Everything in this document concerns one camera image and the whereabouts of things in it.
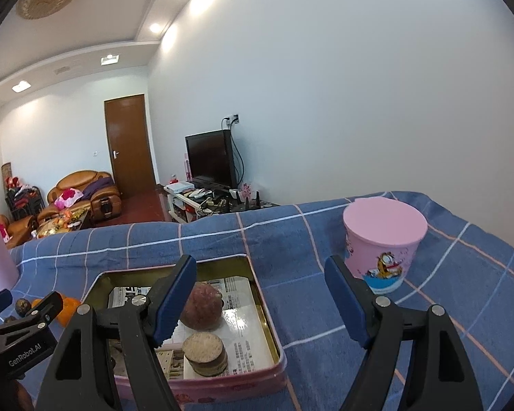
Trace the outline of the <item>black television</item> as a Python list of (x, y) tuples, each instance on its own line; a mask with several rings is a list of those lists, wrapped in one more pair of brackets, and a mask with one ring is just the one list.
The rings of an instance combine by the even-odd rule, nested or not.
[(229, 130), (187, 136), (185, 145), (193, 179), (229, 188), (236, 186), (233, 144)]

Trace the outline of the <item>brown leather sofa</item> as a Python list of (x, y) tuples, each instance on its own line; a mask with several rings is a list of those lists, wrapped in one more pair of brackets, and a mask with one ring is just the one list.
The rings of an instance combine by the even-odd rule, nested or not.
[(48, 192), (47, 201), (37, 216), (40, 225), (66, 209), (87, 208), (94, 223), (121, 214), (120, 190), (107, 172), (81, 170), (68, 174)]

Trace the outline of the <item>large orange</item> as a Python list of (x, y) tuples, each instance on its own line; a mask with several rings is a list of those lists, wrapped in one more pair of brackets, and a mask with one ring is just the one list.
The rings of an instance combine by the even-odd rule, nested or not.
[(75, 298), (64, 297), (63, 308), (57, 315), (56, 320), (62, 327), (67, 327), (73, 315), (77, 312), (81, 302)]

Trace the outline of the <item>blue plaid tablecloth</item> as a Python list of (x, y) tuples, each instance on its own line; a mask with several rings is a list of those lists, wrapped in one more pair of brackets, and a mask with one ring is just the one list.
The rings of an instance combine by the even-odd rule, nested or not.
[[(391, 298), (425, 310), (442, 305), (473, 366), (487, 410), (514, 394), (514, 248), (421, 193), (395, 197), (426, 218), (428, 231)], [(20, 272), (13, 296), (52, 290), (82, 298), (101, 273), (244, 255), (252, 262), (287, 357), (288, 386), (232, 403), (239, 410), (336, 410), (363, 349), (343, 326), (323, 263), (345, 252), (346, 199), (210, 216), (187, 225), (140, 223), (37, 239), (11, 250)]]

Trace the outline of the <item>purple round passion fruit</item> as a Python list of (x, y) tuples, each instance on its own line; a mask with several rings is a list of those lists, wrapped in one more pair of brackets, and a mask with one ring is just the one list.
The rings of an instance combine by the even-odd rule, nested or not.
[(207, 331), (220, 325), (223, 296), (209, 283), (197, 282), (180, 315), (180, 321), (197, 331)]

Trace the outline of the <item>black chair with clothes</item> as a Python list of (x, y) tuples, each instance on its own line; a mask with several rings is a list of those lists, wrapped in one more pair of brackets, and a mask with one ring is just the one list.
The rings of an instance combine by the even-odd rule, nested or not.
[(37, 216), (44, 208), (41, 192), (37, 187), (16, 187), (7, 191), (6, 204), (14, 221), (26, 216)]

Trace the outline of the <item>brown wooden door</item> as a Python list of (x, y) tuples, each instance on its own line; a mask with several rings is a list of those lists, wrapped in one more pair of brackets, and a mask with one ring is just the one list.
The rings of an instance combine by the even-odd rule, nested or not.
[(114, 179), (124, 199), (156, 185), (143, 94), (104, 102), (107, 143)]

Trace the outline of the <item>pink cartoon cup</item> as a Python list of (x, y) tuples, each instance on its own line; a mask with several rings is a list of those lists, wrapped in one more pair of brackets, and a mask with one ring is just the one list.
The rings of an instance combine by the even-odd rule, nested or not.
[(344, 263), (376, 294), (399, 288), (407, 276), (428, 223), (416, 208), (384, 197), (360, 198), (343, 211)]

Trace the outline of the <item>stack of brown round cakes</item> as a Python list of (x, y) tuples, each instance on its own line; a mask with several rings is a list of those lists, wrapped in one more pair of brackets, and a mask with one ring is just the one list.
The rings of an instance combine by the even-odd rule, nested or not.
[(184, 357), (194, 372), (202, 377), (215, 377), (228, 367), (223, 341), (210, 332), (196, 332), (183, 343)]

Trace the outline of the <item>cluttered coffee table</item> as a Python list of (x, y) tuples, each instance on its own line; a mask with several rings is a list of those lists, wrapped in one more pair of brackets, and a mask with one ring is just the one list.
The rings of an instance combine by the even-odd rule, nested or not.
[(33, 233), (34, 238), (47, 238), (52, 235), (65, 234), (80, 231), (87, 228), (91, 223), (91, 210), (89, 208), (78, 208), (65, 210), (55, 218), (45, 221)]

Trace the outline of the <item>white tv stand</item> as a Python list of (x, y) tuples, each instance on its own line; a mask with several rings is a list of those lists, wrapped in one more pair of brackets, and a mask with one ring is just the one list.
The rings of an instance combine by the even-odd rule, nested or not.
[(189, 224), (198, 219), (216, 214), (246, 212), (275, 207), (262, 199), (259, 191), (252, 191), (247, 184), (242, 189), (220, 185), (196, 187), (190, 182), (174, 182), (164, 187), (168, 213), (180, 224)]

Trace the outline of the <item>dark wrinkled passion fruit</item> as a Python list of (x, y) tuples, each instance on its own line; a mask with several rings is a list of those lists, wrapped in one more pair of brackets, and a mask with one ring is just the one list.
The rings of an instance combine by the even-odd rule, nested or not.
[(25, 317), (29, 313), (31, 308), (31, 302), (25, 298), (18, 299), (14, 305), (15, 312), (21, 318)]

